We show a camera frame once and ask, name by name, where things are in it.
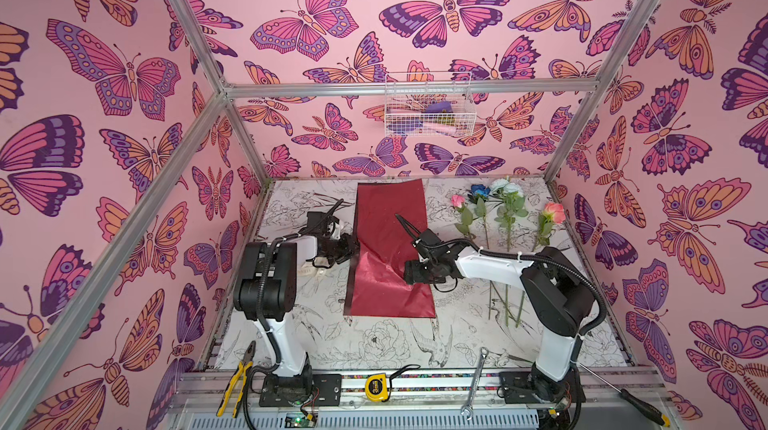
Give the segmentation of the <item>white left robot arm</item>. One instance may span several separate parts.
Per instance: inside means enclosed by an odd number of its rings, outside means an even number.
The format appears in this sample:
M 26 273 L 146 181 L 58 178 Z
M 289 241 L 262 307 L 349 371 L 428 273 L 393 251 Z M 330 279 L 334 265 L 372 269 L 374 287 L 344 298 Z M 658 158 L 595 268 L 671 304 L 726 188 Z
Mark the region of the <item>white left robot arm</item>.
M 300 230 L 270 243 L 249 243 L 235 279 L 234 308 L 261 331 L 272 363 L 261 367 L 263 396 L 304 401 L 315 394 L 307 351 L 296 336 L 292 311 L 302 268 L 329 270 L 352 256 L 355 238 L 343 231 L 335 210 L 310 211 Z

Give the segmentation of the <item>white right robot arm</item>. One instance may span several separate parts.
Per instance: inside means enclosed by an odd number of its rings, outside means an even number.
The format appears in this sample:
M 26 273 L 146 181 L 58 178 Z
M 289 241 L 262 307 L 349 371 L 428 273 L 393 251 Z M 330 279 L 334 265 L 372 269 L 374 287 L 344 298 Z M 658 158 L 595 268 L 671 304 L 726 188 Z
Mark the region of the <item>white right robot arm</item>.
M 483 249 L 466 238 L 443 241 L 430 229 L 406 225 L 405 231 L 418 252 L 416 260 L 405 263 L 407 284 L 482 279 L 524 291 L 544 327 L 527 384 L 542 403 L 560 400 L 566 378 L 576 371 L 583 338 L 607 316 L 605 300 L 589 278 L 552 246 L 511 254 Z

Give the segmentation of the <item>small pink fake rose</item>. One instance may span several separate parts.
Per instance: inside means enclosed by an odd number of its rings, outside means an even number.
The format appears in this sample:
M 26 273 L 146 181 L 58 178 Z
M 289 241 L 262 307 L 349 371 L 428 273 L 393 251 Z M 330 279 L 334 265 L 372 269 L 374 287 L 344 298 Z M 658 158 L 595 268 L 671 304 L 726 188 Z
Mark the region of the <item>small pink fake rose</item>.
M 466 198 L 463 195 L 454 194 L 451 196 L 451 205 L 458 218 L 454 226 L 464 237 L 472 239 L 471 226 L 474 222 L 474 213 L 469 208 Z

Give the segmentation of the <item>blue fake rose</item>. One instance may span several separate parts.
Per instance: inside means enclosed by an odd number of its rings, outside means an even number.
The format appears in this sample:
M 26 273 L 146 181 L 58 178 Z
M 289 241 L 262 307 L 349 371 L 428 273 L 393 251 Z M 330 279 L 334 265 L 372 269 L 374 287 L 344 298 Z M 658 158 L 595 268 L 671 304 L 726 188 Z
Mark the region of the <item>blue fake rose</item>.
M 484 184 L 472 184 L 470 186 L 470 201 L 475 205 L 474 213 L 481 221 L 486 247 L 490 244 L 486 205 L 487 200 L 490 198 L 490 192 L 490 188 Z

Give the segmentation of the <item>dark red wrapping paper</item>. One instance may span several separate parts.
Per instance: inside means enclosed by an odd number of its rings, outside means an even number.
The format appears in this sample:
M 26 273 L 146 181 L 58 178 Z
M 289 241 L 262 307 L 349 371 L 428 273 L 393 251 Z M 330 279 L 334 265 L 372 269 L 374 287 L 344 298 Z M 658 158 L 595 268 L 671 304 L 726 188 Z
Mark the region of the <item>dark red wrapping paper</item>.
M 425 191 L 420 179 L 357 186 L 352 256 L 343 313 L 346 316 L 434 318 L 431 287 L 408 284 L 405 264 L 417 260 L 413 238 L 398 221 L 405 217 L 417 227 L 428 226 Z

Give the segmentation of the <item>coral pink fake rose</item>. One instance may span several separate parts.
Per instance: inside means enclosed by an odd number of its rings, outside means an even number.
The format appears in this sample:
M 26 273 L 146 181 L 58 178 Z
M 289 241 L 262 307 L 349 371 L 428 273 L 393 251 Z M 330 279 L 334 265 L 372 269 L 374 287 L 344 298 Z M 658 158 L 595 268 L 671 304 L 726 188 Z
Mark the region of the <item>coral pink fake rose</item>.
M 523 216 L 521 212 L 526 210 L 524 206 L 517 210 L 519 216 Z M 561 203 L 548 202 L 544 207 L 544 210 L 540 212 L 537 218 L 536 238 L 533 244 L 533 250 L 538 247 L 548 246 L 550 244 L 550 237 L 554 232 L 556 225 L 562 224 L 565 220 L 565 211 Z M 518 311 L 515 317 L 515 328 L 519 328 L 522 323 L 522 313 L 525 303 L 525 295 L 521 294 L 518 304 Z

